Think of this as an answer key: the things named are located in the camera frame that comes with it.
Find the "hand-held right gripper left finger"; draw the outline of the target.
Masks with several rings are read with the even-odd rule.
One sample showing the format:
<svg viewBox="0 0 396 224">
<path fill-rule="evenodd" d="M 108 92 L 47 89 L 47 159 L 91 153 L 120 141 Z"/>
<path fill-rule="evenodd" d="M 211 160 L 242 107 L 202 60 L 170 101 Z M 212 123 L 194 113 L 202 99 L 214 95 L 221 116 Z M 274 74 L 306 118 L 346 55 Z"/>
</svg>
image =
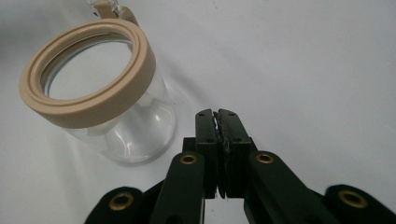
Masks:
<svg viewBox="0 0 396 224">
<path fill-rule="evenodd" d="M 195 115 L 195 136 L 183 139 L 183 152 L 192 151 L 205 158 L 205 197 L 214 199 L 218 188 L 219 135 L 211 109 Z"/>
</svg>

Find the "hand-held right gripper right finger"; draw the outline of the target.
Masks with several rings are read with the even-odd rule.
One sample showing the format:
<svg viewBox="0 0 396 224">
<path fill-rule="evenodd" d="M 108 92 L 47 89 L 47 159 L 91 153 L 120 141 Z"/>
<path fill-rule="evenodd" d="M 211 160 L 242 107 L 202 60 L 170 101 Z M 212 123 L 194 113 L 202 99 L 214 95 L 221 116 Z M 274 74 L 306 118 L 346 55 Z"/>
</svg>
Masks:
<svg viewBox="0 0 396 224">
<path fill-rule="evenodd" d="M 216 115 L 220 136 L 219 192 L 227 198 L 243 198 L 248 185 L 248 155 L 255 149 L 239 116 L 220 109 Z"/>
</svg>

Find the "clear glass jar beige rim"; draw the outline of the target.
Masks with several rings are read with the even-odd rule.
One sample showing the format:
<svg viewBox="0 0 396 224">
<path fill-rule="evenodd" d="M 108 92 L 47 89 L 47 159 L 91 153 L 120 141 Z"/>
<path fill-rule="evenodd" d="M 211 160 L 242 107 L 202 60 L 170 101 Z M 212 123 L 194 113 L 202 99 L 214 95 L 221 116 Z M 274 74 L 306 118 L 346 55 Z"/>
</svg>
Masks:
<svg viewBox="0 0 396 224">
<path fill-rule="evenodd" d="M 38 115 L 97 148 L 119 164 L 133 165 L 160 156 L 171 143 L 177 116 L 154 52 L 128 8 L 117 0 L 88 0 L 97 21 L 81 24 L 52 39 L 25 66 L 22 100 Z M 72 98 L 53 96 L 53 84 L 72 59 L 101 44 L 121 43 L 131 52 L 115 77 L 94 91 L 92 78 L 79 77 Z"/>
</svg>

